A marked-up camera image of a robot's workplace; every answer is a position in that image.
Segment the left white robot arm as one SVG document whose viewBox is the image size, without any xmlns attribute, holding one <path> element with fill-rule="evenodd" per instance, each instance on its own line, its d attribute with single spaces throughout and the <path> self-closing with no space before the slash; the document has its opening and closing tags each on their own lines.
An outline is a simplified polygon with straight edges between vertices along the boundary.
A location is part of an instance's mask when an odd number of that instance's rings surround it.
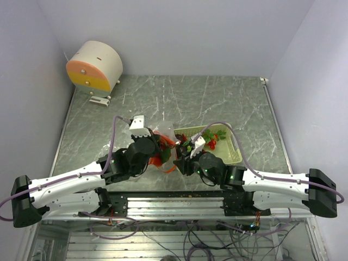
<svg viewBox="0 0 348 261">
<path fill-rule="evenodd" d="M 127 148 L 80 169 L 45 179 L 17 177 L 11 191 L 15 228 L 36 224 L 44 217 L 72 212 L 95 212 L 105 216 L 112 203 L 105 188 L 143 174 L 148 162 L 160 152 L 160 136 L 132 137 Z"/>
</svg>

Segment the red cherry bunch with leaves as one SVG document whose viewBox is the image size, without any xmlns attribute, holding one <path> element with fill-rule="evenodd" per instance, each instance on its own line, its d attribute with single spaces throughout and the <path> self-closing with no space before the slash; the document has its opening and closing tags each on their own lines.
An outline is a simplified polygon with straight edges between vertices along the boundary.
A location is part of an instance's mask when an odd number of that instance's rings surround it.
<svg viewBox="0 0 348 261">
<path fill-rule="evenodd" d="M 175 148 L 176 142 L 168 138 L 167 136 L 156 134 L 156 141 L 159 144 L 160 152 L 154 157 L 150 158 L 149 164 L 156 167 L 161 167 L 163 164 L 169 161 L 171 157 L 171 150 Z"/>
</svg>

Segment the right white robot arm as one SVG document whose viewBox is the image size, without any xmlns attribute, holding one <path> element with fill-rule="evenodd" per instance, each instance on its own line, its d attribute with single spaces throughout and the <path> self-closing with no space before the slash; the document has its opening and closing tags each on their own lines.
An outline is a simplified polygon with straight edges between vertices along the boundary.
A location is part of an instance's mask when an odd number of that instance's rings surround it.
<svg viewBox="0 0 348 261">
<path fill-rule="evenodd" d="M 258 172 L 243 166 L 227 165 L 210 152 L 174 160 L 181 174 L 198 174 L 222 190 L 244 195 L 240 209 L 246 215 L 271 208 L 297 208 L 323 218 L 337 217 L 336 184 L 319 169 L 308 173 Z"/>
</svg>

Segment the clear zip bag orange zipper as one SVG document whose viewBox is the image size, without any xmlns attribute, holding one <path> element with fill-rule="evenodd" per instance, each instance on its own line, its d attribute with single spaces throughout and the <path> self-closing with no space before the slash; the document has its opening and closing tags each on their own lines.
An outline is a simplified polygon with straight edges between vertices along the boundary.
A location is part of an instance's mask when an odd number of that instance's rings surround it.
<svg viewBox="0 0 348 261">
<path fill-rule="evenodd" d="M 162 122 L 158 122 L 154 125 L 147 126 L 147 128 L 149 129 L 151 135 L 159 134 L 159 135 L 167 136 L 168 138 L 170 138 L 171 140 L 176 142 L 176 146 L 178 146 L 180 144 L 180 141 L 175 137 L 173 125 L 171 122 L 162 121 Z M 161 167 L 156 167 L 159 171 L 161 171 L 163 173 L 170 173 L 173 170 L 175 170 L 176 166 L 174 165 L 173 161 L 177 159 L 176 146 L 174 149 L 171 150 L 171 157 L 170 157 L 169 161 L 166 162 L 165 164 L 163 164 Z M 123 160 L 124 167 L 128 171 L 129 166 L 128 166 L 128 162 L 126 159 L 126 150 L 124 152 L 122 152 L 122 160 Z"/>
</svg>

